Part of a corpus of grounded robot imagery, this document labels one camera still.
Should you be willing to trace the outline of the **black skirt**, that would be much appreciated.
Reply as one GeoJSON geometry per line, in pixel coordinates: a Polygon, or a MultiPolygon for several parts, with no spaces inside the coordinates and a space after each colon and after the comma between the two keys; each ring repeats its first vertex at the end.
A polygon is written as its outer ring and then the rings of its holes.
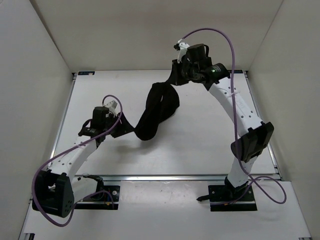
{"type": "Polygon", "coordinates": [[[145,110],[135,127],[135,135],[142,141],[151,140],[159,124],[170,118],[179,106],[179,95],[171,84],[153,83],[147,95],[145,110]]]}

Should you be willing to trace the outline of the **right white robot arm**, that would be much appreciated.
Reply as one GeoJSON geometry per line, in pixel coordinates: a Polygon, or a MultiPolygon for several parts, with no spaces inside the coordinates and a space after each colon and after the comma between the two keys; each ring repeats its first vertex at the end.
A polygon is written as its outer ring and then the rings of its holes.
{"type": "Polygon", "coordinates": [[[172,61],[168,82],[175,86],[189,82],[202,84],[217,99],[236,127],[237,141],[231,144],[234,155],[231,170],[225,179],[224,195],[236,200],[248,182],[253,163],[267,147],[274,131],[271,122],[264,123],[246,104],[236,87],[231,84],[231,74],[221,64],[213,64],[209,47],[203,43],[174,45],[177,59],[172,61]]]}

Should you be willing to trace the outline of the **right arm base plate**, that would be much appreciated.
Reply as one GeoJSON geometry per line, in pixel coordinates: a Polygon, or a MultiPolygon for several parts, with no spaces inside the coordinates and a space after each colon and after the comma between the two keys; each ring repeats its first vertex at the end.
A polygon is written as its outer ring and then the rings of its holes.
{"type": "Polygon", "coordinates": [[[209,185],[208,194],[196,199],[198,202],[209,200],[211,212],[250,212],[257,211],[252,186],[244,187],[233,194],[225,185],[209,185]]]}

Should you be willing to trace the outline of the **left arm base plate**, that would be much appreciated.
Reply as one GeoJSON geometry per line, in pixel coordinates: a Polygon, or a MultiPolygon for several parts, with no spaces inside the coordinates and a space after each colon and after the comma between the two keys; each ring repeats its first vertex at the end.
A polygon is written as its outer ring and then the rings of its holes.
{"type": "Polygon", "coordinates": [[[75,205],[76,210],[118,210],[120,200],[120,185],[104,185],[103,192],[86,197],[75,205]]]}

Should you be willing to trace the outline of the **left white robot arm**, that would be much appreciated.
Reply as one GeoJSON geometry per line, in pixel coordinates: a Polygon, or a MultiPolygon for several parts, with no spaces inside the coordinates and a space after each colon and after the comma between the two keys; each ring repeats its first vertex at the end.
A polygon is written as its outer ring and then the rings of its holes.
{"type": "Polygon", "coordinates": [[[73,212],[76,202],[93,198],[98,200],[106,192],[98,175],[77,172],[106,139],[118,138],[134,131],[124,114],[116,110],[117,103],[96,106],[92,118],[85,121],[73,146],[43,167],[32,181],[32,208],[47,215],[65,218],[73,212]]]}

